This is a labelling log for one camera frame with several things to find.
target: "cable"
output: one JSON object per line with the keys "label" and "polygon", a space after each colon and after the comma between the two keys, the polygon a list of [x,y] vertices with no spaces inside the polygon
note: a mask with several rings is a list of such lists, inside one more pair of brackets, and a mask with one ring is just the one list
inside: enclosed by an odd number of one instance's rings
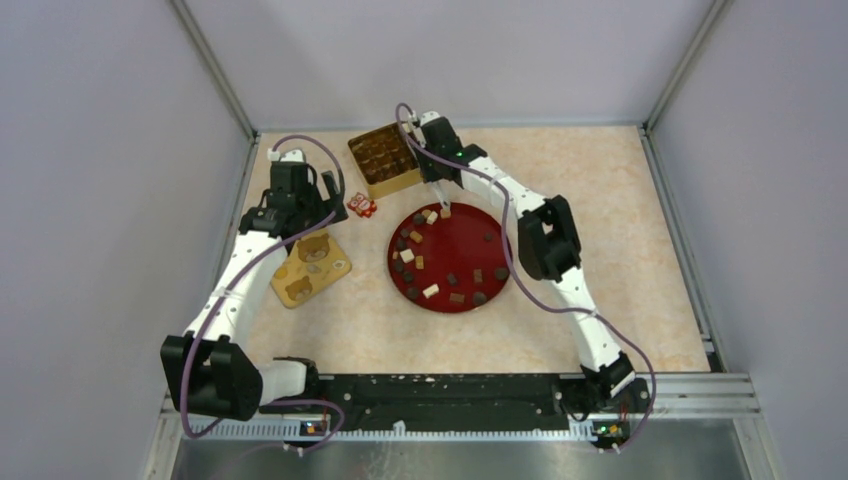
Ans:
{"label": "cable", "polygon": [[[324,144],[322,144],[318,140],[315,140],[312,137],[309,137],[309,136],[306,136],[306,135],[300,135],[300,134],[287,135],[287,136],[281,138],[279,141],[277,141],[277,143],[274,144],[273,150],[276,151],[280,147],[280,145],[282,145],[283,143],[288,142],[290,140],[305,140],[307,142],[310,142],[313,145],[320,148],[325,154],[327,154],[328,157],[330,157],[330,160],[332,160],[333,164],[335,164],[335,166],[336,166],[336,172],[338,173],[338,176],[339,176],[340,193],[339,193],[339,197],[338,197],[337,208],[341,207],[344,204],[344,193],[345,193],[344,174],[342,173],[342,166],[339,163],[339,160],[336,158],[336,156],[333,155],[333,152],[331,152],[329,148],[324,146]],[[318,230],[324,228],[325,226],[329,225],[329,223],[333,220],[333,217],[335,217],[335,216],[336,216],[336,211],[334,209],[323,220],[321,220],[317,224],[313,225],[312,227],[307,228],[306,230],[304,230],[301,233],[298,233],[296,235],[292,235],[289,238],[283,239],[279,243],[275,243],[274,245],[265,249],[262,253],[260,253],[255,258],[253,258],[253,260],[248,262],[247,265],[245,265],[241,270],[239,270],[238,273],[236,273],[236,275],[233,277],[233,279],[230,280],[230,283],[228,283],[227,286],[225,287],[225,290],[226,291],[232,291],[236,287],[236,285],[238,285],[238,283],[241,281],[241,279],[244,278],[245,275],[247,275],[247,272],[249,272],[253,267],[256,266],[256,264],[261,262],[265,257],[267,257],[271,253],[285,247],[286,245],[288,245],[292,242],[295,242],[295,241],[305,237],[306,235],[309,235],[310,233],[313,233],[315,231],[318,231]],[[206,427],[205,429],[203,429],[199,433],[192,432],[191,431],[191,425],[189,425],[189,421],[188,421],[188,387],[189,387],[189,381],[190,381],[190,377],[191,377],[191,367],[192,367],[192,365],[194,365],[194,358],[197,356],[197,349],[198,349],[198,347],[200,347],[200,341],[203,339],[203,336],[206,334],[206,330],[209,329],[209,325],[212,323],[212,319],[215,317],[215,312],[217,312],[218,309],[221,308],[221,305],[224,303],[225,298],[226,297],[224,297],[224,296],[220,296],[220,297],[218,297],[217,300],[215,300],[215,303],[212,305],[212,308],[209,309],[209,313],[206,315],[206,318],[203,320],[203,323],[200,325],[200,328],[197,330],[197,332],[194,333],[194,340],[192,340],[192,342],[191,342],[191,347],[189,347],[188,355],[186,355],[186,359],[185,359],[185,365],[183,366],[183,375],[182,375],[182,379],[180,381],[180,420],[182,421],[183,431],[185,432],[186,436],[188,438],[191,438],[191,439],[197,439],[197,438],[200,438],[200,437],[206,435],[213,428],[215,428],[215,426],[218,425],[222,420],[221,418],[216,419],[208,427]],[[337,411],[341,411],[341,408],[339,408],[338,405],[336,405],[332,402],[326,402],[326,403],[328,404],[326,406],[329,406],[330,408],[334,408]],[[341,415],[341,420],[342,421],[344,420],[344,414],[343,413]],[[339,425],[337,426],[337,428],[334,429],[330,433],[330,435],[325,437],[322,441],[318,442],[314,446],[318,446],[318,445],[323,444],[325,441],[329,440],[333,435],[335,435],[335,432],[337,432],[338,429],[341,428],[341,423],[342,422],[339,422]]]}
{"label": "cable", "polygon": [[587,308],[581,308],[581,307],[555,308],[555,307],[545,305],[544,303],[542,303],[541,300],[536,298],[536,296],[533,295],[532,292],[530,292],[530,290],[527,288],[527,286],[524,285],[524,282],[522,282],[521,279],[518,277],[518,273],[515,270],[515,265],[513,264],[513,261],[510,260],[512,258],[512,256],[510,255],[509,241],[508,241],[507,235],[506,235],[506,225],[507,225],[507,220],[509,219],[509,198],[510,198],[509,191],[506,189],[506,187],[501,185],[499,181],[493,179],[491,176],[489,176],[489,175],[487,175],[487,174],[485,174],[485,173],[483,173],[479,170],[474,170],[473,168],[466,167],[465,165],[460,165],[458,163],[451,162],[450,160],[439,157],[438,155],[430,153],[426,149],[422,148],[421,145],[419,145],[418,142],[415,141],[409,135],[409,133],[407,133],[407,131],[403,128],[403,120],[401,120],[401,118],[400,118],[401,110],[406,110],[407,114],[410,115],[410,116],[413,114],[414,111],[412,110],[412,108],[409,105],[407,105],[406,103],[403,103],[403,102],[397,104],[397,106],[395,107],[395,121],[397,122],[397,126],[398,126],[398,129],[400,130],[401,135],[403,135],[404,140],[406,140],[406,143],[410,148],[417,150],[419,153],[421,153],[422,155],[426,156],[427,158],[433,160],[434,162],[438,162],[442,165],[447,165],[447,166],[452,167],[452,168],[458,168],[459,170],[477,175],[478,177],[482,178],[483,180],[487,180],[487,181],[491,182],[494,186],[496,186],[501,191],[501,193],[503,193],[504,206],[503,206],[503,213],[501,215],[501,225],[503,225],[504,228],[501,228],[501,245],[503,247],[504,258],[507,259],[506,265],[509,268],[509,273],[512,275],[512,278],[515,280],[515,283],[518,285],[518,288],[524,293],[524,295],[531,302],[533,302],[537,307],[541,308],[542,310],[544,310],[546,312],[550,312],[550,313],[583,313],[583,314],[586,314],[586,315],[594,316],[595,318],[598,319],[598,321],[600,321],[602,324],[604,324],[604,326],[607,327],[616,337],[618,337],[622,342],[627,344],[627,346],[629,346],[637,354],[639,354],[639,356],[642,357],[642,360],[645,361],[645,364],[648,367],[648,372],[649,372],[650,377],[651,377],[651,399],[648,402],[648,408],[647,408],[647,410],[645,410],[645,415],[639,421],[639,424],[636,425],[636,428],[633,430],[633,434],[630,435],[630,438],[626,442],[624,442],[624,444],[621,445],[618,448],[618,450],[613,450],[613,451],[618,451],[618,452],[623,451],[625,446],[629,446],[630,443],[633,440],[635,440],[637,437],[639,437],[639,435],[641,435],[642,430],[643,430],[645,424],[648,421],[648,417],[651,415],[651,410],[653,410],[653,408],[654,408],[654,401],[657,398],[657,374],[654,371],[653,364],[651,364],[651,361],[648,359],[648,355],[646,355],[645,352],[641,348],[639,348],[639,346],[637,346],[635,343],[630,341],[629,338],[625,337],[621,332],[619,332],[618,329],[615,328],[612,325],[612,323],[609,322],[609,320],[604,318],[597,311],[589,310]]}
{"label": "cable", "polygon": [[235,464],[237,464],[238,462],[244,460],[246,457],[249,457],[250,455],[253,455],[254,453],[256,453],[260,450],[265,450],[266,448],[283,448],[285,450],[292,449],[292,450],[298,452],[298,454],[300,454],[300,455],[306,455],[307,453],[309,453],[311,451],[314,451],[314,450],[317,450],[318,448],[321,448],[322,445],[324,445],[328,440],[330,440],[330,438],[332,438],[336,433],[338,433],[338,431],[342,428],[342,425],[344,424],[344,421],[345,421],[345,414],[344,414],[344,411],[341,409],[341,407],[339,407],[337,404],[335,404],[333,402],[328,402],[326,400],[277,400],[275,402],[269,403],[268,405],[273,405],[275,407],[300,407],[300,406],[313,406],[313,405],[323,406],[325,408],[329,407],[329,408],[332,408],[333,410],[335,410],[339,414],[339,421],[338,421],[338,423],[336,423],[336,426],[330,431],[329,435],[322,438],[321,441],[319,441],[315,445],[311,445],[307,448],[293,447],[293,446],[288,445],[288,444],[283,443],[283,442],[281,442],[281,443],[268,442],[268,443],[262,443],[260,445],[256,445],[255,447],[251,447],[251,448],[245,450],[244,452],[242,452],[241,454],[239,454],[236,458],[234,458],[234,459],[230,460],[229,462],[227,462],[226,464],[224,464],[223,467],[218,469],[217,472],[215,472],[211,477],[209,477],[210,479],[217,478],[217,477],[223,475],[225,472],[227,472],[228,470],[233,468],[233,466]]}

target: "small red box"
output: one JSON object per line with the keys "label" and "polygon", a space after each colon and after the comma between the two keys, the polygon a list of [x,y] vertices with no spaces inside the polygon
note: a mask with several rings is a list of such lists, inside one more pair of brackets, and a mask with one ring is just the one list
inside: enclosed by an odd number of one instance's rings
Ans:
{"label": "small red box", "polygon": [[371,218],[371,215],[377,211],[377,204],[362,193],[356,192],[356,195],[347,202],[347,208],[360,217]]}

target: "black bracket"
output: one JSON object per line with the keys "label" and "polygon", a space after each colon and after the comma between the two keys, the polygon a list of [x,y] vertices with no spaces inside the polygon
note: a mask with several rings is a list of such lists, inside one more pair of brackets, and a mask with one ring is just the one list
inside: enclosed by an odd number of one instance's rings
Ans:
{"label": "black bracket", "polygon": [[558,282],[563,273],[580,267],[580,238],[571,207],[562,195],[546,198],[545,204],[532,212],[520,213],[518,259],[532,279]]}
{"label": "black bracket", "polygon": [[[193,340],[192,332],[183,337],[169,335],[159,350],[174,409],[178,411],[183,367]],[[189,412],[246,421],[256,413],[261,397],[262,376],[238,345],[230,343],[226,336],[217,341],[200,341],[191,366]]]}
{"label": "black bracket", "polygon": [[[424,148],[428,152],[458,165],[467,167],[473,160],[488,156],[485,150],[473,143],[463,146],[450,121],[445,117],[436,118],[422,125],[421,134],[424,136]],[[417,150],[415,159],[425,183],[448,180],[462,186],[460,169],[433,161]]]}
{"label": "black bracket", "polygon": [[321,198],[315,177],[315,169],[307,163],[272,162],[271,188],[262,192],[259,206],[251,207],[241,217],[239,232],[254,230],[286,238],[317,224],[332,211],[336,212],[332,223],[346,220],[348,213],[333,173],[321,174],[327,199]]}

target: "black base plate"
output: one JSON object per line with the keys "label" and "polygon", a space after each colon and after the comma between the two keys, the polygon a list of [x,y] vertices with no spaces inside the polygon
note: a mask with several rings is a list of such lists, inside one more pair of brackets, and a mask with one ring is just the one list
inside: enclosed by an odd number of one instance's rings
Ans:
{"label": "black base plate", "polygon": [[[391,430],[403,420],[407,431],[509,432],[567,430],[566,413],[582,417],[576,406],[585,408],[587,391],[580,375],[321,375],[302,398],[338,404],[347,417],[344,431]],[[625,401],[629,412],[643,413],[647,391],[647,382],[636,379],[617,397],[595,400],[592,412],[618,412]],[[259,412],[321,413],[323,408],[264,406]]]}

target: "bear-shaped wooden board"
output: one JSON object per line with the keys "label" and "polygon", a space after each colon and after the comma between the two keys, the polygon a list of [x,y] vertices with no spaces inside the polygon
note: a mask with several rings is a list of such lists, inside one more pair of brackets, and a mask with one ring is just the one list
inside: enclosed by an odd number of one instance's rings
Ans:
{"label": "bear-shaped wooden board", "polygon": [[327,230],[298,240],[274,273],[271,287],[286,308],[295,308],[350,272],[350,259]]}

